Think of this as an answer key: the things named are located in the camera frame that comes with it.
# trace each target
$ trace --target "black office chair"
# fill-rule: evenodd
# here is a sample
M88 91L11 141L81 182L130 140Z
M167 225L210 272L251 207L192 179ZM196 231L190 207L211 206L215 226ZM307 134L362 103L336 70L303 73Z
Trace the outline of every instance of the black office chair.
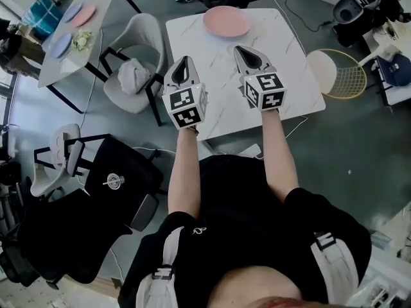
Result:
M142 231L149 224L162 182L162 173L151 163L159 151L147 159L108 136L87 164L81 138L64 141L64 146L70 175L80 164L90 169L85 191L34 205L17 233L22 255L54 288L65 274L92 282L116 239L131 234L129 227Z

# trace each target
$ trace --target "cable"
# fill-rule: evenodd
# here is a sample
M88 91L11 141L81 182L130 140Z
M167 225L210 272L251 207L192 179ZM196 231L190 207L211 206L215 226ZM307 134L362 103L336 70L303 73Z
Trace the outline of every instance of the cable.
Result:
M80 176L79 176L79 175L77 175L77 180L78 180L78 182L80 183L80 185L85 186L85 184L83 184L83 183L80 181Z
M289 138L289 136L291 136L291 134L292 134L294 131L296 131L296 129L298 129L298 127L299 127L300 125L302 125L305 121L307 121L309 117L310 117L310 116L306 117L305 120L301 121L293 130L291 130L291 132L290 132L287 136L285 136L285 139Z
M291 130L291 131L288 133L288 135L285 136L285 139L289 138L289 136L291 136L291 134L292 134L294 131L296 131L296 129L297 129L300 125L302 125L305 121L307 121L307 120L310 118L310 115L309 115L309 116L301 116L301 117L304 118L304 120L301 121L293 130ZM264 157L256 157L256 159L258 159L258 160L263 160Z
M168 153L172 153L174 155L176 155L177 153L175 153L174 151L169 151L169 150L160 150L159 148L145 148L145 147L132 147L133 150L148 150L148 151L167 151Z
M117 261L116 254L114 253L114 251L113 251L112 248L110 248L110 251L111 251L111 253L113 254L114 260L116 261L116 265L117 265L117 267L118 267L118 270L120 270L121 283L124 284L123 270L121 269L121 267L120 267L120 265L119 265L119 263L118 263L118 261Z
M98 53L99 57L101 55L101 50L103 49L103 30L101 28L100 28L100 33L101 33L101 39L100 39L100 52ZM99 66L100 66L100 58L97 59L97 69L98 69ZM87 111L89 110L89 107L90 107L91 95L94 92L94 86L96 85L96 79L97 79L97 76L94 75L94 80L92 82L91 89L90 89L89 99L87 100L87 105L86 105L85 111L83 113L82 123L80 124L80 129L82 129L82 126L83 126L84 120L85 120L85 115L86 115L86 113L87 113Z
M305 26L308 30L310 30L311 32L316 33L316 32L318 32L318 31L320 30L321 26L325 26L325 25L331 24L331 23L333 22L333 21L323 22L322 24L318 25L318 27L317 27L316 30L313 30L312 28L310 28L310 27L307 25L307 23L305 22L305 20L302 19L302 17L301 17L300 15L298 15L297 13L293 12L293 11L290 9L290 7L287 5L287 0L284 1L284 5L285 5L286 8L290 11L290 13L292 13L292 14L295 15L295 16L297 16L297 17L300 19L300 21L304 24L304 26Z
M277 2L277 0L274 0L274 2L277 4L278 8L281 9L281 11L283 12L284 16L287 18L287 21L288 21L289 25L291 26L291 28L293 29L293 32L294 32L294 34L295 34L295 37L297 38L297 40L298 40L298 42L299 42L299 44L300 44L300 46L301 46L301 49L302 49L302 51L304 51L304 55L306 56L306 55L307 55L306 50L304 49L304 46L302 45L302 43L301 43L301 41L300 41L300 38L298 37L298 34L297 34L296 30L295 30L294 27L293 27L293 24L291 24L291 21L290 21L290 19L288 18L286 12L281 8L281 6L280 6L279 3Z

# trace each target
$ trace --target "white strap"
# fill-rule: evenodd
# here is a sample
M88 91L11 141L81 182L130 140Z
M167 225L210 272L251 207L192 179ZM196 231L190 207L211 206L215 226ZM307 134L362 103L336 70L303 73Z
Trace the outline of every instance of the white strap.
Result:
M175 229L164 242L162 265L172 266L179 250L180 233L184 227ZM172 268L157 268L139 285L136 296L137 308L178 308L174 290L175 276Z
M349 248L326 233L317 238L311 250L324 277L329 304L345 304L358 287L358 272Z
M177 228L171 232L164 243L164 250L162 252L162 264L173 265L174 260L179 250L180 233L184 227Z

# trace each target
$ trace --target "hand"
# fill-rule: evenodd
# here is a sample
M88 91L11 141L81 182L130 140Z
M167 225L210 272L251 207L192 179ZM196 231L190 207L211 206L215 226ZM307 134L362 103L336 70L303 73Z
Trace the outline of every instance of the hand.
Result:
M399 16L399 21L402 23L411 22L411 13L403 13Z
M19 26L17 24L10 24L7 28L7 32L11 34L15 34L19 30Z

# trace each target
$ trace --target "white table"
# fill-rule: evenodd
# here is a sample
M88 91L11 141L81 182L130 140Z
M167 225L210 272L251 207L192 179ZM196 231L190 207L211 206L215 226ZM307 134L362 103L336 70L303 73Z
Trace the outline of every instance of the white table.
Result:
M395 37L391 37L387 32L389 26L394 30ZM378 47L360 61L361 66L377 56L390 59L396 53L401 53L411 59L411 23L387 21L383 26L373 29L372 36L378 43Z
M49 51L50 47L53 47L53 44L65 33L72 33L73 36L79 28L76 28L72 25L72 22L60 22L57 26L56 31L54 32L51 40L47 40L43 45L43 49L47 52L44 59L42 69L40 72L38 87L47 87L54 94L56 94L60 99L67 103L70 107L75 109L77 112L80 112L72 103L70 103L63 95L61 95L52 84L60 81L61 79L69 76L70 74L78 71L79 69L85 67L94 75L96 75L101 81L107 81L107 77L101 73L97 68L95 68L90 62L92 48L96 43L96 38L98 38L98 32L101 28L104 16L109 9L112 0L74 0L70 6L75 4L83 4L83 8L87 6L95 6L96 13L92 16L90 21L86 22L81 29L89 30L94 33L93 40L91 42L91 47L83 51L77 51L69 48L66 53L59 59L54 59L50 56ZM137 13L141 13L140 9L132 0L127 0L127 2L136 10Z
M174 19L166 23L174 61L187 55L208 91L205 122L197 126L199 141L261 126L261 114L250 108L240 89L240 74L232 55L235 45L253 47L267 55L285 77L288 87L282 120L324 110L326 104L306 57L276 9L245 9L252 26L238 38L220 38L203 25L203 15Z

